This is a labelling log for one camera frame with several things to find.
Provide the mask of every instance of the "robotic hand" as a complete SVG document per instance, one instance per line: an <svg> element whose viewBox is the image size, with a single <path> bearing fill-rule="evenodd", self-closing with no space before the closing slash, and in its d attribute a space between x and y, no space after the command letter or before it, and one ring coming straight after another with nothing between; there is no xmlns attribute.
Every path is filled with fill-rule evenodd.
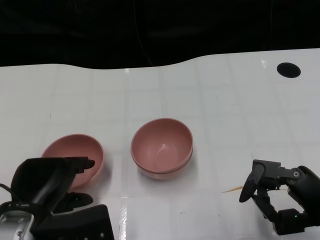
<svg viewBox="0 0 320 240"><path fill-rule="evenodd" d="M285 209L277 212L271 205L268 191L288 186L288 194L304 209ZM278 235L301 233L305 228L320 226L320 178L305 166L293 169L281 167L280 162L254 160L241 195L240 203L250 198L265 219L272 222Z"/></svg>
<svg viewBox="0 0 320 240"><path fill-rule="evenodd" d="M114 240L108 209L85 193L67 192L76 176L90 169L88 157L31 158L16 170L12 201L0 205L1 240Z"/></svg>

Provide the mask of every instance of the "table surface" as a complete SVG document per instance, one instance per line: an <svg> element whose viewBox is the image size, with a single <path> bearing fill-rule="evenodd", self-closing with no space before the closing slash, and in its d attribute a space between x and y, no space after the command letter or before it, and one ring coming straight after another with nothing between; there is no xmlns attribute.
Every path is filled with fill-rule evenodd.
<svg viewBox="0 0 320 240"><path fill-rule="evenodd" d="M101 174L77 189L109 209L116 240L318 240L320 227L278 236L252 200L239 203L252 160L305 165L320 175L320 49L203 56L179 64L114 70L46 64L0 68L0 183L25 159L74 133L100 141ZM297 78L278 74L289 62ZM130 155L135 131L162 117L194 137L179 178L142 175ZM277 210L302 210L286 191ZM0 190L1 202L9 194Z"/></svg>

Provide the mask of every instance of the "cable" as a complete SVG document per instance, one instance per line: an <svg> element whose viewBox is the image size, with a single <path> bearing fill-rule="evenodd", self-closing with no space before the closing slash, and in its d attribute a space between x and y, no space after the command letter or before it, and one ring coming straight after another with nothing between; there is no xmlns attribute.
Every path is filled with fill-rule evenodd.
<svg viewBox="0 0 320 240"><path fill-rule="evenodd" d="M147 53L147 51L144 49L144 47L142 46L141 40L140 40L140 35L139 35L139 31L138 31L138 24L137 24L137 14L136 14L136 0L133 0L133 17L134 17L134 28L135 28L135 33L136 36L138 38L138 42L140 45L140 48L144 54L144 56L146 57L147 61L149 62L150 66L153 67L154 65L152 64L152 61Z"/></svg>
<svg viewBox="0 0 320 240"><path fill-rule="evenodd" d="M275 0L271 0L271 9L270 9L270 35L272 34L272 11L274 8Z"/></svg>
<svg viewBox="0 0 320 240"><path fill-rule="evenodd" d="M4 184L2 184L2 183L0 183L0 187L3 188L3 189L5 189L5 190L7 190L9 193L11 193L12 198L14 198L14 200L16 200L16 201L19 200L19 198L17 197L17 195L11 190L10 187L8 187L8 186L6 186L6 185L4 185Z"/></svg>

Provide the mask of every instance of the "bowl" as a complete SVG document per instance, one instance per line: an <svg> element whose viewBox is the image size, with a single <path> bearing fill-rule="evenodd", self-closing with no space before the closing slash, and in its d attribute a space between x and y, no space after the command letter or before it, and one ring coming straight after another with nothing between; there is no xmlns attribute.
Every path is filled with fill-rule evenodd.
<svg viewBox="0 0 320 240"><path fill-rule="evenodd" d="M43 158L56 157L89 157L95 164L84 173L75 176L70 189L89 182L97 175L103 165L104 150L101 144L93 137L85 134L71 134L63 136L51 143L42 154Z"/></svg>
<svg viewBox="0 0 320 240"><path fill-rule="evenodd" d="M172 118L147 122L133 136L131 156L140 170L153 179L177 177L193 153L189 128Z"/></svg>

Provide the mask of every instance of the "circular hole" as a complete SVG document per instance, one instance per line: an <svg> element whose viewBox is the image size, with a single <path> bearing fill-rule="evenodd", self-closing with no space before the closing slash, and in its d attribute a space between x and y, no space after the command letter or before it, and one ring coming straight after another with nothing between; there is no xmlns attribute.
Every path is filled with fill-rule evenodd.
<svg viewBox="0 0 320 240"><path fill-rule="evenodd" d="M276 70L280 75L290 79L299 77L301 74L300 68L297 65L290 62L280 63Z"/></svg>

